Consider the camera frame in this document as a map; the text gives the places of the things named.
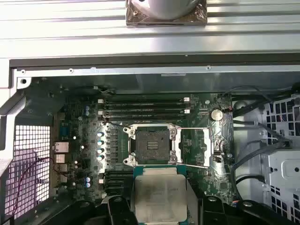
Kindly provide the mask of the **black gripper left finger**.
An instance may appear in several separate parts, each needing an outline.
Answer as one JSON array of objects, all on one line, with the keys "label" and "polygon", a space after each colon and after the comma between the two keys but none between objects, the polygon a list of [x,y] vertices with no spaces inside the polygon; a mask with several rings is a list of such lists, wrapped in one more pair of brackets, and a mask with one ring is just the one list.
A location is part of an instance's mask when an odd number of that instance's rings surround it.
[{"label": "black gripper left finger", "polygon": [[130,225],[131,210],[127,200],[109,196],[100,205],[80,200],[41,222],[42,225]]}]

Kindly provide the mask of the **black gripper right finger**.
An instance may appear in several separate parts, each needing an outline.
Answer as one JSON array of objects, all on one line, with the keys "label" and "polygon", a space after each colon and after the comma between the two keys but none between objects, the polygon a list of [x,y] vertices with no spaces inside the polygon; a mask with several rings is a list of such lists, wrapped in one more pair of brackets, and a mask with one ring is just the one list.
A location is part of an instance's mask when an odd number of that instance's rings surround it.
[{"label": "black gripper right finger", "polygon": [[196,225],[292,225],[289,219],[252,200],[235,207],[220,198],[205,195],[197,182],[187,181],[187,208]]}]

